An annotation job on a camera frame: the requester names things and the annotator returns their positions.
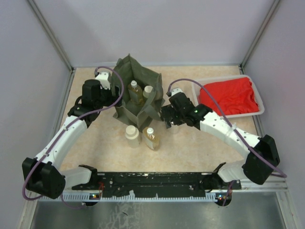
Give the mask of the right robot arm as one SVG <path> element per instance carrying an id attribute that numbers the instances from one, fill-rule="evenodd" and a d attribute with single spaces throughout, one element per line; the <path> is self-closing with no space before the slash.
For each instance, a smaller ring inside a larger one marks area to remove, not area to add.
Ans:
<path id="1" fill-rule="evenodd" d="M 228 124 L 210 107 L 195 106 L 185 93 L 179 90 L 169 99 L 169 105 L 161 108 L 161 117 L 167 128 L 186 124 L 209 133 L 234 148 L 243 159 L 221 165 L 213 176 L 213 184 L 225 188 L 230 182 L 249 179 L 262 185 L 280 163 L 275 140 L 265 135 L 250 134 L 233 124 Z"/>

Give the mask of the green canvas bag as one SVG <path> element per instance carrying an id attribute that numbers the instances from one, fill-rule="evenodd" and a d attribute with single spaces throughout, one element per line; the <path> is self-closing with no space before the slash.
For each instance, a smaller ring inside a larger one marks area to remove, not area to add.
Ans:
<path id="1" fill-rule="evenodd" d="M 159 116 L 163 99 L 162 74 L 143 67 L 127 55 L 119 59 L 112 74 L 112 93 L 123 92 L 122 103 L 115 108 L 114 118 L 127 125 L 136 126 L 139 131 L 148 127 L 152 120 L 161 121 Z"/>

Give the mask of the clear bottle white cap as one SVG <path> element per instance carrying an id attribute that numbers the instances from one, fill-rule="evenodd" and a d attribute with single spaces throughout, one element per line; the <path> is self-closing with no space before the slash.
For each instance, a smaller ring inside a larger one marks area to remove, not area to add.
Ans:
<path id="1" fill-rule="evenodd" d="M 179 126 L 171 123 L 171 127 L 168 129 L 171 134 L 176 134 L 179 132 Z"/>

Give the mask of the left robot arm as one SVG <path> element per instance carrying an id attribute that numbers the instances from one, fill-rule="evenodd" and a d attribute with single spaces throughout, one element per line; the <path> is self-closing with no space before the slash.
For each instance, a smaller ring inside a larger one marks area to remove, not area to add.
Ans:
<path id="1" fill-rule="evenodd" d="M 84 82 L 81 96 L 69 110 L 57 134 L 34 158 L 28 157 L 22 162 L 22 195 L 26 200 L 30 200 L 27 190 L 39 197 L 56 199 L 67 188 L 84 185 L 94 189 L 98 186 L 97 170 L 91 166 L 80 165 L 63 172 L 59 169 L 72 146 L 99 114 L 120 104 L 123 92 L 123 81 L 115 85 L 109 79 L 97 77 Z"/>

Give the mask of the pale green white-capped bottle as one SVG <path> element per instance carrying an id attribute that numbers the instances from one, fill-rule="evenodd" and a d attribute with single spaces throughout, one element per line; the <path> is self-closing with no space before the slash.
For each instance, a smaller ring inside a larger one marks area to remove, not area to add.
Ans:
<path id="1" fill-rule="evenodd" d="M 153 87 L 148 85 L 148 86 L 145 86 L 144 90 L 143 90 L 143 98 L 144 99 L 148 99 L 150 93 L 152 92 L 153 90 Z"/>

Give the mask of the amber liquid bottle white cap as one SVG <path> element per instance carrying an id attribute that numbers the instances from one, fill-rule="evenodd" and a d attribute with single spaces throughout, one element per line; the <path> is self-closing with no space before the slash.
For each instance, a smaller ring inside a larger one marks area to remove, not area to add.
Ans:
<path id="1" fill-rule="evenodd" d="M 137 84 L 135 80 L 132 80 L 128 85 L 128 91 L 130 100 L 133 104 L 138 106 L 144 105 L 143 91 L 142 88 Z"/>

